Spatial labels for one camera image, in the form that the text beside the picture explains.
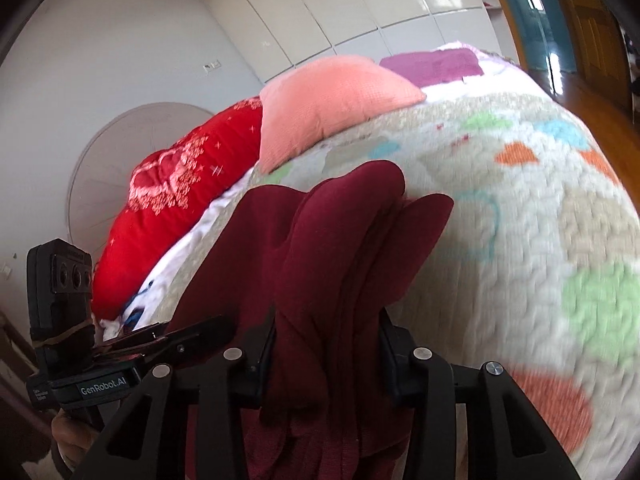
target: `peach pillow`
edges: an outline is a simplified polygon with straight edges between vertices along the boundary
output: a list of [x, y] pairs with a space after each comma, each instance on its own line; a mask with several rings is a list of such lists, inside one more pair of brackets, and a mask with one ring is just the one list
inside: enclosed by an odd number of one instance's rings
[[372, 117], [422, 102], [422, 91], [362, 56], [332, 56], [292, 70], [260, 92], [260, 169], [283, 162]]

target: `brown door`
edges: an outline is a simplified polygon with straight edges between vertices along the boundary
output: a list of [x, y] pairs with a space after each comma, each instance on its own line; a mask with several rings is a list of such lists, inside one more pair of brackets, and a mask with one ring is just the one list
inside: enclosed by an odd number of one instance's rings
[[618, 22], [602, 0], [560, 0], [574, 40], [578, 70], [613, 103], [631, 110], [630, 74]]

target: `purple cloth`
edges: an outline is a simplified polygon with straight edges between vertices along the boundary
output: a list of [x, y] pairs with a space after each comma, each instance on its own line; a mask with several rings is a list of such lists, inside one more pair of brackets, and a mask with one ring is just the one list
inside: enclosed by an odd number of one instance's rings
[[380, 66], [401, 75], [420, 88], [460, 81], [470, 75], [484, 75], [476, 54], [468, 48], [397, 54], [382, 59]]

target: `silver bolt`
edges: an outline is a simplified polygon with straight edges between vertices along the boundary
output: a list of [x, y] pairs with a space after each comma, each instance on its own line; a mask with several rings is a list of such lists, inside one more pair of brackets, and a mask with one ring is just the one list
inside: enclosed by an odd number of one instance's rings
[[242, 357], [242, 350], [239, 348], [227, 348], [225, 350], [225, 353], [222, 354], [222, 356], [227, 361], [237, 361], [239, 358]]
[[428, 348], [420, 346], [414, 350], [414, 357], [416, 359], [420, 359], [420, 361], [426, 361], [427, 359], [431, 359], [431, 357], [433, 357], [433, 352]]
[[486, 371], [489, 372], [491, 375], [500, 375], [504, 371], [504, 368], [502, 368], [502, 365], [495, 361], [489, 361], [487, 364], [484, 365], [484, 367], [486, 368]]
[[169, 365], [158, 365], [154, 367], [154, 370], [151, 373], [156, 379], [162, 379], [171, 373], [171, 368], [169, 368]]

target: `patterned bedspread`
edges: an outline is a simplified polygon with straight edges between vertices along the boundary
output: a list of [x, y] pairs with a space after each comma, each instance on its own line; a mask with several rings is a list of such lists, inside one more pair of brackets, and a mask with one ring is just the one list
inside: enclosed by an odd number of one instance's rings
[[[306, 191], [379, 158], [402, 169], [409, 197], [444, 192], [456, 203], [390, 309], [395, 321], [450, 362], [501, 361], [582, 478], [614, 479], [640, 440], [640, 224], [588, 129], [536, 96], [421, 104], [350, 128], [249, 186]], [[240, 197], [178, 272], [156, 320], [171, 317]], [[464, 458], [461, 444], [462, 468]]]

